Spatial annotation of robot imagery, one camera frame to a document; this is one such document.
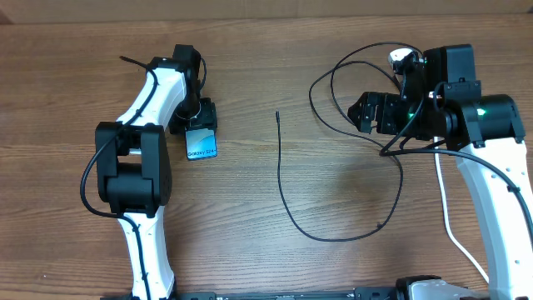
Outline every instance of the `wood grain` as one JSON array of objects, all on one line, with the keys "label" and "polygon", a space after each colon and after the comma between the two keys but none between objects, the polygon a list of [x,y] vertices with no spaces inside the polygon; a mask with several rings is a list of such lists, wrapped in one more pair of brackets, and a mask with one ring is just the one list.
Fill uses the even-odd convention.
[{"label": "wood grain", "polygon": [[0,0],[16,24],[527,13],[531,0]]},{"label": "wood grain", "polygon": [[[427,273],[485,289],[446,236],[431,156],[401,158],[401,199],[378,234],[348,243],[302,236],[277,189],[274,112],[281,111],[281,176],[296,220],[320,237],[365,233],[390,210],[397,167],[368,142],[322,126],[308,105],[310,84],[369,43],[399,40],[421,49],[472,43],[484,94],[510,94],[530,132],[532,29],[528,15],[0,27],[0,298],[128,293],[123,233],[115,221],[85,210],[79,180],[94,152],[94,128],[122,114],[145,80],[143,70],[118,56],[149,61],[171,55],[175,43],[194,45],[207,60],[203,93],[216,103],[219,122],[217,158],[188,162],[182,138],[167,139],[174,180],[165,229],[180,291],[349,289]],[[359,59],[387,68],[392,49],[367,50]],[[364,91],[394,92],[364,67],[340,70],[336,88],[345,109]],[[316,86],[317,109],[355,132],[328,89],[327,82]],[[451,226],[486,269],[466,185],[453,159],[444,157],[443,168]],[[92,204],[107,209],[94,174],[87,189]]]}]

